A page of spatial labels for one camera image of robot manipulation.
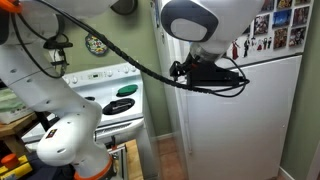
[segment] wall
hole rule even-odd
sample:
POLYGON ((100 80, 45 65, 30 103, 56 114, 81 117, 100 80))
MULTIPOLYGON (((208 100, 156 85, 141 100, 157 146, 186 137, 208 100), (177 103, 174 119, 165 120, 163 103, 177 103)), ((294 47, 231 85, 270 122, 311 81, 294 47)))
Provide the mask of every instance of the wall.
POLYGON ((320 140, 320 1, 314 1, 311 26, 281 163, 296 180, 306 180, 320 140))
MULTIPOLYGON (((130 16, 120 16, 109 9, 104 14, 85 22, 106 35, 126 53, 146 67, 160 73, 158 53, 153 33, 149 1, 139 0, 137 11, 130 16)), ((68 72, 76 72, 101 66, 124 63, 113 52, 103 58, 90 54, 85 46, 87 33, 75 25, 68 24, 66 34, 74 47, 66 50, 71 64, 68 72)), ((163 84, 143 74, 147 98, 157 135, 171 132, 167 102, 163 84)))

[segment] white refrigerator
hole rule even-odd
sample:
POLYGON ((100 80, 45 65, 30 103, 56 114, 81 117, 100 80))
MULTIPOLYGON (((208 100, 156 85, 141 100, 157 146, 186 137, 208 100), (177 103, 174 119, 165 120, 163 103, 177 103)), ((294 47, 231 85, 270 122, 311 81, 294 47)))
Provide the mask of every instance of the white refrigerator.
MULTIPOLYGON (((162 75, 169 77, 171 64, 184 62, 190 44, 163 30, 157 14, 162 2, 152 0, 151 13, 162 75)), ((278 175, 312 5, 313 0, 266 0, 251 26, 232 42, 227 55, 251 81, 240 96, 165 87, 173 135, 190 180, 278 175)), ((233 68, 227 60, 217 64, 233 68)))

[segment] wooden floor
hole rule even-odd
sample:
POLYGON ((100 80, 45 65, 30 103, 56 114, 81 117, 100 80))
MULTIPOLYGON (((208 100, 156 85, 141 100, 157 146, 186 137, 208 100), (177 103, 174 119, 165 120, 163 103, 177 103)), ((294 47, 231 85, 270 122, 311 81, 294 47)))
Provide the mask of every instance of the wooden floor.
POLYGON ((173 138, 158 141, 162 180, 187 180, 183 174, 173 138))

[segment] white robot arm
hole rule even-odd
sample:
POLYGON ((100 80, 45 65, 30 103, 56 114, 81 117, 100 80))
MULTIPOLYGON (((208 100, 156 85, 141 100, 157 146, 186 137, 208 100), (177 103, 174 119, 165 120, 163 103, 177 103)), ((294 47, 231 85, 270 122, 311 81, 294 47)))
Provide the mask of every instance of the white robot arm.
MULTIPOLYGON (((100 14, 116 1, 48 0, 77 18, 100 14)), ((215 60, 247 28, 263 1, 168 0, 161 14, 162 24, 172 36, 195 42, 191 48, 192 56, 215 60)), ((53 166, 72 164, 77 179, 98 179, 99 175, 112 169, 107 150, 93 140, 101 118, 101 107, 69 88, 44 57, 41 48, 44 42, 17 18, 17 14, 23 15, 44 37, 55 35, 59 29, 56 12, 42 2, 0 0, 0 79, 35 111, 49 111, 61 118, 41 139, 37 150, 39 157, 53 166)), ((97 35, 103 42, 108 42, 101 34, 97 35)), ((130 59, 117 48, 111 49, 124 59, 130 59)))

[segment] white stove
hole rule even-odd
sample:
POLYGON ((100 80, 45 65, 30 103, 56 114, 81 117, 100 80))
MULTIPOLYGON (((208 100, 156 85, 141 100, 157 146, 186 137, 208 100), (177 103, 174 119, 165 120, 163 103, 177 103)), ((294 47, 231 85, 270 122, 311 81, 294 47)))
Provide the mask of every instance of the white stove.
MULTIPOLYGON (((100 143, 109 142, 111 136, 117 138, 117 143, 136 139, 145 179, 157 177, 159 170, 158 160, 155 159, 156 138, 140 71, 124 63, 66 74, 63 78, 75 92, 84 98, 94 99, 102 108, 123 99, 134 101, 134 105, 124 112, 103 114, 94 136, 100 143), (131 95, 118 97, 118 90, 128 85, 136 85, 138 88, 131 95)), ((118 107, 122 108, 127 104, 120 104, 118 107)), ((27 149, 34 151, 44 134, 41 124, 38 124, 26 133, 22 140, 27 149)))

